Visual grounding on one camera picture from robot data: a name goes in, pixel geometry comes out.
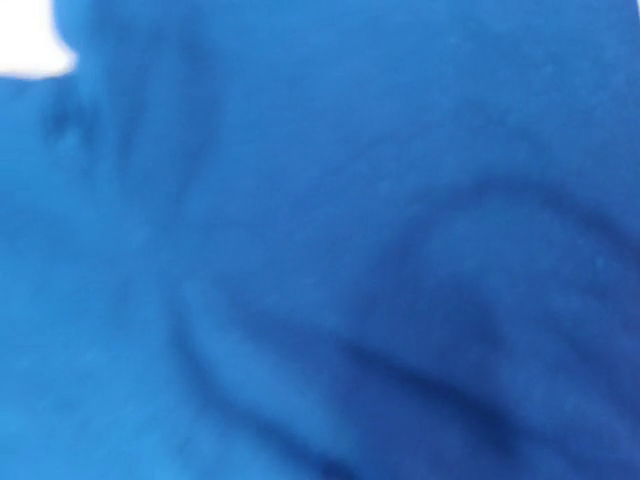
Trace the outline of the blue printed t-shirt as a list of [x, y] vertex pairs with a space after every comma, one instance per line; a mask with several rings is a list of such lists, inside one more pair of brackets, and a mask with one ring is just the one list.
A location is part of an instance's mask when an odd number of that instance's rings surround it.
[[635, 479], [633, 1], [58, 1], [1, 79], [5, 479]]

